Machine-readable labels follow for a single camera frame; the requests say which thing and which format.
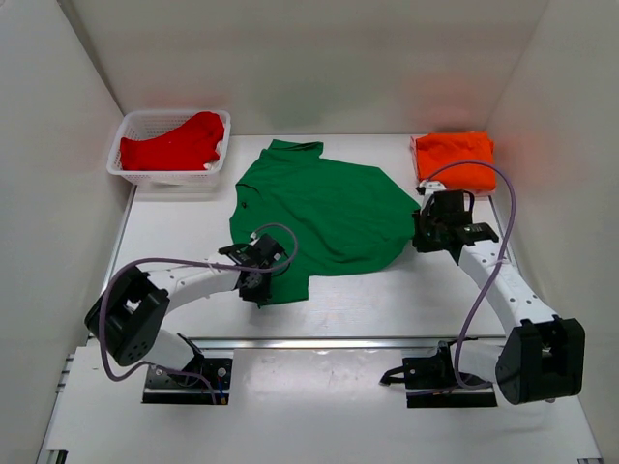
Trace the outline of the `green t shirt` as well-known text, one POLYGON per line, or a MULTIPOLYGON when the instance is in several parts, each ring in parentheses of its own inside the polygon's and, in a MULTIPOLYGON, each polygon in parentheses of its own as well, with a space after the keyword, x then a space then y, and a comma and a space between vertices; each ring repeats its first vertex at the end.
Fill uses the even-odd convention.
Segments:
POLYGON ((323 148, 275 139, 236 184, 233 241, 267 225, 295 257, 273 279, 270 305, 306 300, 313 276, 379 272, 415 234, 411 196, 380 168, 325 159, 323 148))

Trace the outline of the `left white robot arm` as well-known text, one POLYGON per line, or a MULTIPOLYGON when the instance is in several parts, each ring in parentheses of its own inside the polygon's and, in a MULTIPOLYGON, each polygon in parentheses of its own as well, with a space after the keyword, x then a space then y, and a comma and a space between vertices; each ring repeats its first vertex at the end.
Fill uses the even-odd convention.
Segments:
POLYGON ((84 325, 103 344, 106 361, 129 371, 150 364, 184 388, 207 386, 204 356, 185 336, 162 327, 165 316, 227 292, 263 304, 272 296, 273 275, 289 266, 287 257, 283 246, 265 234, 222 247, 202 262, 165 259, 166 267, 156 271, 131 265, 109 282, 84 325))

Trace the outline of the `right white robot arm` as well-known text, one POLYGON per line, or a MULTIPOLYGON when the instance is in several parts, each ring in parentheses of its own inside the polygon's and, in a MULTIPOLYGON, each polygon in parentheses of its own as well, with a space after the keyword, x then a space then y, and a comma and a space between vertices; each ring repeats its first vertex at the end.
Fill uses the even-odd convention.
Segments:
POLYGON ((503 346, 464 338, 442 342, 413 366, 429 374, 434 389, 490 384, 511 404, 575 396, 582 388, 585 331, 563 319, 529 287, 501 254, 502 243, 484 222, 474 222, 475 197, 439 182, 419 189, 423 203, 412 215, 413 247, 446 251, 478 285, 506 336, 503 346))

